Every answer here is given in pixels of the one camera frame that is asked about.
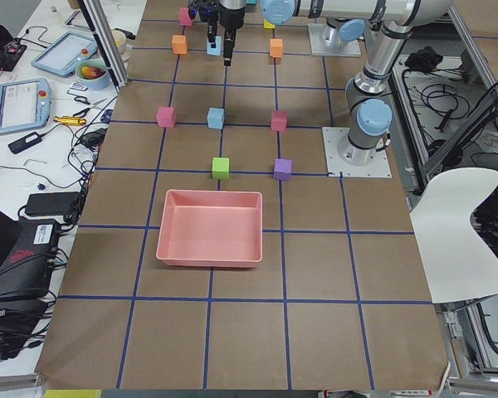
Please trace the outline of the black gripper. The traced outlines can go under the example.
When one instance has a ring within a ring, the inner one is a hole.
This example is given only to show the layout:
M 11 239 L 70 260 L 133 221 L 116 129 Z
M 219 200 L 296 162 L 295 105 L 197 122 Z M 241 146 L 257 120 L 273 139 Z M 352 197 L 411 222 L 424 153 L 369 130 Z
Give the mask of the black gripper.
M 232 64 L 236 44 L 236 30 L 243 27 L 246 0 L 220 0 L 219 22 L 226 30 L 223 36 L 223 60 L 225 66 Z
M 207 41 L 216 43 L 217 23 L 219 20 L 218 1 L 216 0 L 189 0 L 188 15 L 192 20 L 199 17 L 201 22 L 207 23 Z

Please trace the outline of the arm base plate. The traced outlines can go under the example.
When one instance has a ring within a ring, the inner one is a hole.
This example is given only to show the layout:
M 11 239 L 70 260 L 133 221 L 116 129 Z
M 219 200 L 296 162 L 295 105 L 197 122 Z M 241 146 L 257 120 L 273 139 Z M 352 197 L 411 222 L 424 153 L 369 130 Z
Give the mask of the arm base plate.
M 313 56 L 361 57 L 359 38 L 363 35 L 354 28 L 349 34 L 347 28 L 331 27 L 327 23 L 310 23 L 308 33 Z
M 323 144 L 329 177 L 391 178 L 385 142 L 359 149 L 349 141 L 349 128 L 323 127 Z

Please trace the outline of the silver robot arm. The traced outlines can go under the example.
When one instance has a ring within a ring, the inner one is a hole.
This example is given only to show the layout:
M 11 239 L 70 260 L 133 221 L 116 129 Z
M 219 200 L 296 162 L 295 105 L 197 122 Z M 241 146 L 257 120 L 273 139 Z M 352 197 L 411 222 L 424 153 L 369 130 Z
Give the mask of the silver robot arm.
M 196 17 L 207 24 L 207 53 L 232 58 L 237 30 L 243 26 L 245 10 L 225 7 L 229 1 L 189 1 L 179 9 L 178 18 L 183 26 L 190 26 Z M 346 49 L 358 43 L 366 23 L 359 19 L 328 18 L 325 24 L 310 24 L 310 45 L 314 55 L 345 56 Z
M 262 1 L 264 18 L 275 25 L 292 17 L 327 17 L 379 22 L 380 31 L 369 50 L 364 68 L 347 84 L 352 126 L 339 144 L 340 156 L 355 165 L 369 163 L 378 141 L 393 119 L 389 105 L 380 99 L 389 74 L 411 30 L 433 22 L 452 1 Z

